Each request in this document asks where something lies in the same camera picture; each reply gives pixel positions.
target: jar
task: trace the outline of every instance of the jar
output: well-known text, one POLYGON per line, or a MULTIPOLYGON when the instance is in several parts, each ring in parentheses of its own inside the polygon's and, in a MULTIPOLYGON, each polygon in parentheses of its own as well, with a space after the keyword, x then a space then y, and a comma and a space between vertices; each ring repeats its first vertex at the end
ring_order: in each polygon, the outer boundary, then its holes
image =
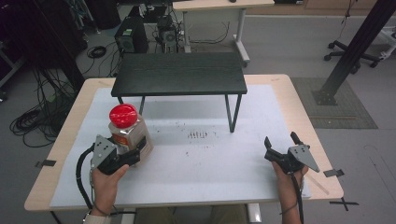
POLYGON ((140 150, 140 160, 143 161, 153 149, 143 117, 137 113, 133 105, 129 104, 116 105, 110 111, 109 117, 108 129, 115 144, 118 145, 119 154, 135 150, 136 145, 146 137, 146 144, 140 150))

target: small black table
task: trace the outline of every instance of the small black table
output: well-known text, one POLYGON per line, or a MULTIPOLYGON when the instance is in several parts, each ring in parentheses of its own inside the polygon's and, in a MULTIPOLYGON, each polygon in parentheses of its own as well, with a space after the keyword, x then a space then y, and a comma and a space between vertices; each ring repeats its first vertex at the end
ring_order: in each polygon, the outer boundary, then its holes
POLYGON ((225 95, 230 132, 233 133, 242 94, 248 88, 237 53, 124 54, 111 95, 146 96, 225 95), (237 94, 231 118, 229 94, 237 94))

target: white desk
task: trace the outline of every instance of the white desk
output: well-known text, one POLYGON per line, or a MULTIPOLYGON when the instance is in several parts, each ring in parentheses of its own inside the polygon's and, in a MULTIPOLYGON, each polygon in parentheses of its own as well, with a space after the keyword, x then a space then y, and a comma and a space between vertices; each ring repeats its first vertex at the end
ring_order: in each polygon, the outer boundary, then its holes
POLYGON ((191 52, 189 40, 189 24, 217 21, 238 21, 238 31, 234 35, 235 44, 244 62, 248 65, 250 59, 242 43, 242 32, 245 22, 246 9, 248 7, 272 6, 273 0, 193 0, 186 2, 175 2, 173 9, 183 13, 184 50, 191 52))
MULTIPOLYGON (((285 75, 250 75, 245 76, 247 84, 269 84, 274 89, 283 118, 289 132, 295 131, 306 143, 309 143, 313 156, 316 158, 321 171, 331 170, 330 162, 321 146, 318 137, 309 121, 304 107, 293 88, 289 77, 285 75)), ((53 167, 43 167, 40 175, 32 188, 26 202, 25 209, 29 211, 49 211, 50 201, 58 185, 60 172, 65 159, 74 145, 77 132, 82 121, 91 106, 91 102, 98 88, 111 88, 114 78, 92 78, 86 80, 75 104, 55 142, 48 160, 57 161, 53 167)), ((323 173, 309 172, 306 175, 306 183, 311 190, 310 200, 339 199, 343 196, 343 190, 337 177, 327 178, 323 173)))

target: black metal post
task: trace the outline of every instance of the black metal post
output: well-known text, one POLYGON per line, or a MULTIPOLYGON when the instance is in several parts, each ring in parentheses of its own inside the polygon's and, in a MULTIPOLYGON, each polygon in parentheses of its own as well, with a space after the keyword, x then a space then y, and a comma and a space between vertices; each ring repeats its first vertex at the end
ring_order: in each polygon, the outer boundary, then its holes
POLYGON ((352 67, 368 49, 395 10, 395 0, 376 1, 326 82, 319 91, 313 92, 318 105, 336 105, 334 95, 349 75, 352 67))

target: gray floor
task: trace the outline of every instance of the gray floor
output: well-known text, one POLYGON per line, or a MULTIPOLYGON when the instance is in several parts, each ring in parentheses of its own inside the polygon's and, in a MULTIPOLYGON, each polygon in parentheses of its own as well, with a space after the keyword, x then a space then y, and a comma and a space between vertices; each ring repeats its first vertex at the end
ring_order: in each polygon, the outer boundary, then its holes
MULTIPOLYGON (((244 68, 244 74, 287 74, 290 77, 327 77, 337 60, 323 61, 323 56, 331 50, 327 45, 334 41, 342 30, 340 17, 247 17, 243 42, 251 62, 244 68)), ((352 17, 340 38, 348 43, 359 29, 363 18, 352 17)), ((391 20, 389 25, 396 25, 391 20)), ((150 39, 151 31, 147 27, 150 39)), ((223 24, 193 25, 191 39, 216 39, 225 31, 223 24)), ((217 45, 194 44, 193 51, 234 51, 231 34, 235 34, 236 24, 230 26, 227 38, 217 45)), ((89 47, 113 42, 115 30, 103 31, 100 35, 88 34, 89 47)), ((150 44, 154 52, 155 44, 150 44)), ((376 39, 368 52, 379 55, 389 46, 376 39)), ((77 58, 81 71, 91 65, 85 52, 77 58)), ((111 57, 101 65, 101 76, 108 74, 111 57)), ((98 77, 98 65, 86 74, 98 77)), ((349 205, 322 201, 304 202, 306 223, 394 223, 396 219, 396 55, 392 55, 378 67, 370 68, 362 62, 356 75, 350 75, 347 82, 358 95, 367 111, 374 119, 377 130, 324 130, 316 129, 332 166, 346 174, 339 178, 349 205)), ((50 146, 26 147, 21 138, 8 130, 8 125, 21 113, 37 104, 35 79, 28 67, 15 75, 3 87, 8 100, 0 104, 2 148, 0 150, 0 222, 1 223, 56 223, 48 212, 27 212, 23 208, 31 187, 35 183, 39 169, 37 161, 43 161, 50 152, 50 146)), ((32 133, 28 141, 42 141, 40 133, 32 133)), ((183 220, 194 217, 207 209, 192 212, 181 208, 177 215, 183 220)), ((261 203, 264 223, 280 223, 278 203, 261 203)), ((57 212, 63 223, 79 223, 84 211, 57 212)))

